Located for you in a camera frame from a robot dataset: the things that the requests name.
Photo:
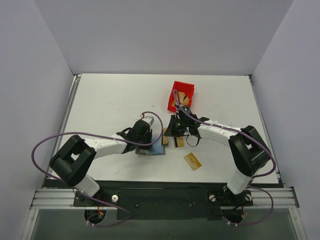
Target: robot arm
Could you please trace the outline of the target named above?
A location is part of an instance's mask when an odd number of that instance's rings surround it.
[[[146,116],[136,121],[133,127],[112,135],[111,138],[113,139],[82,139],[79,135],[73,135],[53,156],[49,165],[69,187],[76,187],[92,197],[100,189],[96,181],[87,174],[92,161],[111,154],[131,152],[137,147],[133,143],[150,144],[152,139],[150,127],[153,123],[154,118]],[[139,148],[146,150],[151,147],[152,145],[148,145]]]
[[[197,116],[191,112],[189,106],[183,106],[183,109],[190,116],[198,119]],[[189,133],[189,135],[196,136],[199,139],[210,139],[230,147],[236,165],[236,171],[226,186],[233,195],[243,193],[257,171],[270,160],[269,156],[259,146],[243,135],[224,129],[224,125],[213,122],[206,117],[201,117],[199,120],[210,125],[196,122],[189,118],[181,109],[178,109],[176,115],[171,115],[169,126],[164,135],[168,137],[181,137],[186,136],[185,133]],[[253,126],[247,126],[245,128],[228,126],[228,129],[242,131],[268,149],[258,131]]]

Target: white wall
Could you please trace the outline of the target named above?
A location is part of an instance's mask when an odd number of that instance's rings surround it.
[[[31,150],[57,133],[72,72],[32,0],[0,2],[0,239],[20,239],[44,179]],[[48,166],[53,145],[36,154]]]
[[[292,0],[34,0],[74,73],[252,74]]]
[[[295,0],[253,74],[282,179],[308,239],[320,236],[320,1]]]

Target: item inside red box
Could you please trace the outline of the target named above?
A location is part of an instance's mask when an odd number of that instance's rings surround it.
[[[174,98],[174,89],[178,91],[180,103],[182,105],[189,105],[191,107],[192,97],[195,91],[195,85],[190,83],[185,83],[181,81],[174,81],[171,94],[168,102],[168,110],[175,113],[176,112],[176,100]]]

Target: red tray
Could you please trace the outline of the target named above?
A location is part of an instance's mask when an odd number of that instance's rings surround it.
[[[171,94],[169,97],[168,110],[173,113],[176,112],[176,107],[172,106],[172,103],[175,100],[174,89],[176,89],[178,92],[184,93],[189,98],[188,105],[189,105],[189,107],[191,107],[192,97],[193,97],[194,91],[195,91],[195,85],[190,84],[190,83],[181,82],[181,81],[174,81],[173,87],[171,90]]]

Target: white tabletop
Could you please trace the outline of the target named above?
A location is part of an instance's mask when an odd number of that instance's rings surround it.
[[[174,81],[195,85],[191,110],[198,118],[208,117],[240,128],[252,125],[267,142],[247,76],[82,74],[65,132],[111,136],[132,127],[144,111],[157,113],[167,127],[172,114],[167,106]],[[152,129],[154,136],[160,133],[156,118]],[[68,138],[64,136],[61,143]],[[195,171],[184,160],[189,153],[202,164]],[[258,173],[271,168],[269,161]],[[235,169],[230,148],[220,143],[201,139],[197,147],[185,144],[175,148],[173,138],[169,138],[165,155],[137,155],[134,151],[113,154],[94,160],[88,174],[106,181],[226,183]],[[256,178],[254,183],[277,184],[278,179],[274,172]]]

